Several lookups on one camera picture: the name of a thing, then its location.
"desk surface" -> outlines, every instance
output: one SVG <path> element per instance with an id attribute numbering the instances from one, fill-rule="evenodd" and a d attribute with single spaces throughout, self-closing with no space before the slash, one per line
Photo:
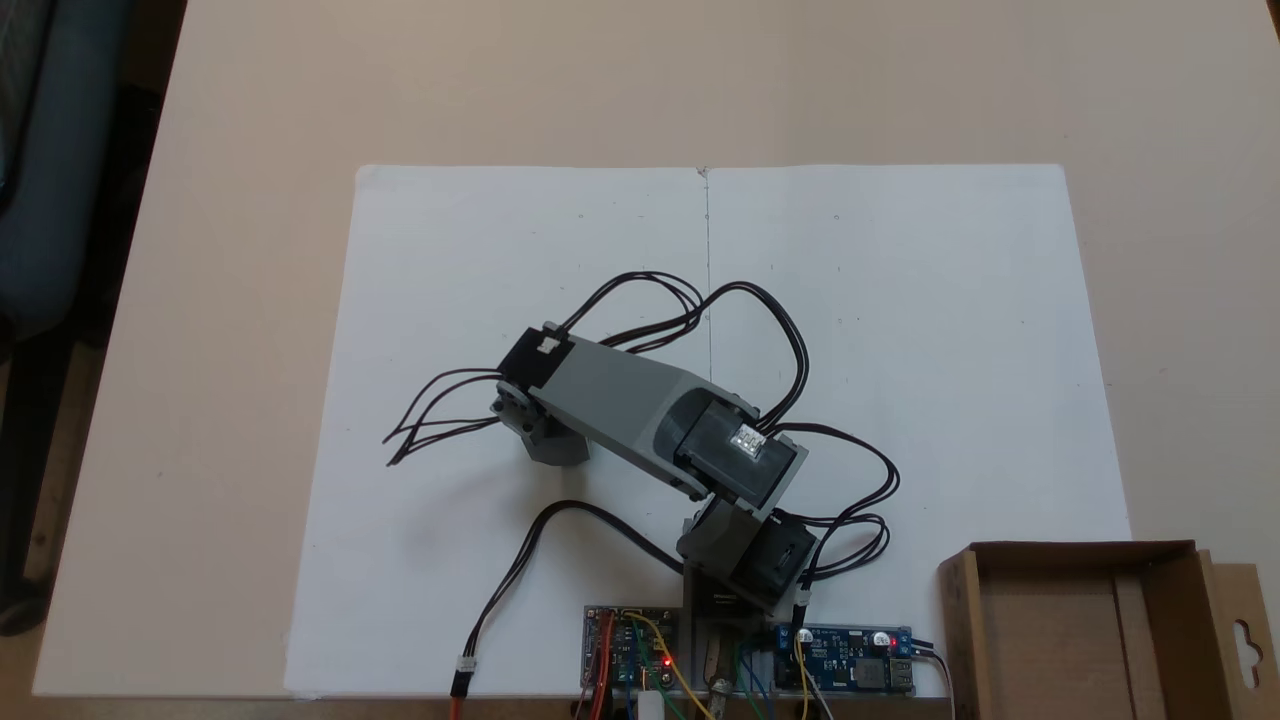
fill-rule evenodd
<path id="1" fill-rule="evenodd" d="M 1061 163 L 1138 537 L 1280 611 L 1261 0 L 193 0 L 36 676 L 283 694 L 356 168 Z"/>

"cardboard box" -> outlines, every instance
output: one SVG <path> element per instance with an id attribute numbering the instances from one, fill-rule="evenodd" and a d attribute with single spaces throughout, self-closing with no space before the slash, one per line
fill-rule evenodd
<path id="1" fill-rule="evenodd" d="M 1280 717 L 1253 565 L 1190 541 L 979 542 L 940 566 L 956 717 Z M 1245 685 L 1234 624 L 1261 652 Z"/>

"white paper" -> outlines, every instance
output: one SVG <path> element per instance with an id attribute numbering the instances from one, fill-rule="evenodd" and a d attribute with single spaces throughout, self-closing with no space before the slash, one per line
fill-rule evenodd
<path id="1" fill-rule="evenodd" d="M 502 427 L 385 468 L 380 445 L 436 373 L 493 368 L 603 282 L 662 269 L 705 290 L 707 196 L 692 169 L 372 167 L 356 178 L 342 305 L 284 684 L 312 694 L 444 694 L 476 615 L 543 507 L 600 505 L 675 555 L 694 505 L 618 457 L 534 464 Z M 678 302 L 632 286 L 575 332 L 600 337 Z M 709 372 L 705 332 L 655 352 Z M 440 418 L 486 416 L 493 383 Z M 550 521 L 480 641 L 472 694 L 568 694 L 588 603 L 678 605 L 680 578 L 595 519 Z"/>
<path id="2" fill-rule="evenodd" d="M 712 286 L 767 288 L 809 347 L 787 420 L 855 434 L 902 475 L 874 507 L 888 550 L 817 584 L 810 621 L 941 642 L 936 569 L 968 543 L 1132 538 L 1061 168 L 723 169 L 709 196 Z M 712 369 L 765 407 L 795 363 L 753 302 L 712 309 Z M 884 480 L 865 451 L 791 438 L 809 457 L 787 510 L 833 515 Z M 836 537 L 824 557 L 869 532 Z M 916 673 L 919 694 L 945 694 L 936 670 Z"/>
<path id="3" fill-rule="evenodd" d="M 384 468 L 379 445 L 435 373 L 493 366 L 524 328 L 563 320 L 609 277 L 663 269 L 704 291 L 754 281 L 790 310 L 813 373 L 788 419 L 879 446 L 902 488 L 893 539 L 815 588 L 815 621 L 908 624 L 942 639 L 937 564 L 975 539 L 1126 539 L 1129 525 L 1071 223 L 1056 167 L 680 169 L 365 168 L 289 635 L 306 694 L 448 692 L 480 607 L 548 503 L 596 502 L 673 552 L 696 506 L 596 448 L 529 461 L 492 428 Z M 794 364 L 745 295 L 655 357 L 768 407 Z M 669 316 L 627 287 L 575 332 Z M 440 416 L 484 416 L 492 387 Z M 794 436 L 783 496 L 835 512 L 883 479 L 874 457 Z M 856 533 L 846 530 L 855 536 Z M 847 551 L 845 541 L 828 552 Z M 594 519 L 548 527 L 481 635 L 474 696 L 576 696 L 581 609 L 678 605 L 680 579 Z M 922 696 L 943 694 L 918 671 Z"/>

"green wire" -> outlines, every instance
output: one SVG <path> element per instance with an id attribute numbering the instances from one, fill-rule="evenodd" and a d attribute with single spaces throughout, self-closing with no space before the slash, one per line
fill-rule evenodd
<path id="1" fill-rule="evenodd" d="M 644 661 L 644 666 L 645 667 L 649 667 L 650 666 L 650 664 L 649 664 L 649 651 L 645 648 L 644 642 L 640 639 L 640 623 L 636 623 L 635 620 L 632 620 L 631 621 L 631 628 L 635 630 L 635 635 L 636 635 L 636 641 L 635 642 L 636 642 L 637 646 L 640 646 L 640 660 Z M 662 683 L 654 683 L 653 687 L 658 688 L 658 692 L 662 693 L 662 700 L 664 700 L 667 702 L 667 707 L 669 707 L 671 711 L 676 714 L 676 717 L 680 717 L 680 720 L 685 720 L 685 716 L 680 712 L 680 708 L 676 707 L 675 702 L 672 702 L 671 696 L 667 694 L 667 691 L 662 689 Z"/>
<path id="2" fill-rule="evenodd" d="M 733 646 L 733 675 L 737 676 L 737 682 L 742 689 L 742 694 L 746 696 L 746 702 L 751 703 L 751 710 L 755 711 L 755 716 L 759 717 L 760 720 L 764 720 L 764 714 L 760 712 L 760 707 L 755 705 L 755 698 L 751 697 L 750 683 L 746 680 L 746 678 L 742 676 L 741 673 L 737 671 L 737 659 L 741 657 L 740 655 L 741 650 L 742 650 L 741 644 Z"/>

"red wire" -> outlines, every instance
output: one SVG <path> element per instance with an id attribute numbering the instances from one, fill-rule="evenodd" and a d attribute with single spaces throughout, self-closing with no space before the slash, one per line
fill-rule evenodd
<path id="1" fill-rule="evenodd" d="M 595 652 L 600 652 L 600 648 L 603 646 L 604 646 L 604 634 L 600 633 L 599 635 L 595 637 Z M 577 696 L 577 707 L 573 708 L 573 720 L 577 720 L 579 715 L 582 714 L 582 701 L 586 700 L 586 688 L 588 685 L 582 685 L 582 692 L 579 693 Z M 595 696 L 591 696 L 591 705 L 595 705 Z"/>
<path id="2" fill-rule="evenodd" d="M 613 644 L 613 612 L 604 620 L 600 635 L 600 674 L 595 679 L 595 697 L 591 698 L 590 720 L 600 720 L 600 711 L 604 710 L 604 692 L 609 685 L 609 652 Z"/>

